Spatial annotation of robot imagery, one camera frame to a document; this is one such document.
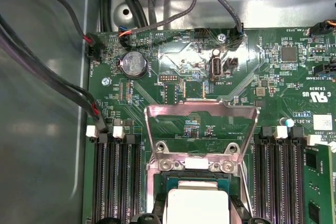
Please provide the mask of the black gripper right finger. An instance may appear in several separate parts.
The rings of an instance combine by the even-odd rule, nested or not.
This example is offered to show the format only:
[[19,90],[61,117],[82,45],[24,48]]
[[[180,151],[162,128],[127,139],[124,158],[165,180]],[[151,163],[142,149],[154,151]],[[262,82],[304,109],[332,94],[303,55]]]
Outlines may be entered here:
[[230,196],[230,223],[257,224],[267,223],[266,219],[252,217],[237,195]]

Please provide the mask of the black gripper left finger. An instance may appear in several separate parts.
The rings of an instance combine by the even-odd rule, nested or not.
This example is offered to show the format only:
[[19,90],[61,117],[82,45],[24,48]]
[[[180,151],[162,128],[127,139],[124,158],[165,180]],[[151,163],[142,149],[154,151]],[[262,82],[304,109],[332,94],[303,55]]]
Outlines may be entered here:
[[163,223],[163,214],[166,203],[166,194],[157,194],[151,212],[136,214],[130,223]]

